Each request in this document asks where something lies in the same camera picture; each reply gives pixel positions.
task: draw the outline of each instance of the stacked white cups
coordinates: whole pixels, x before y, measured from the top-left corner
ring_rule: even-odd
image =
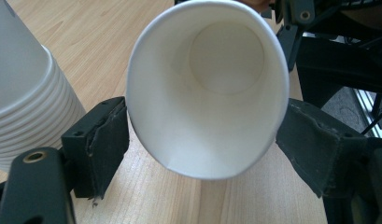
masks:
[[[29,149],[59,148],[84,114],[50,51],[0,0],[0,169]]]

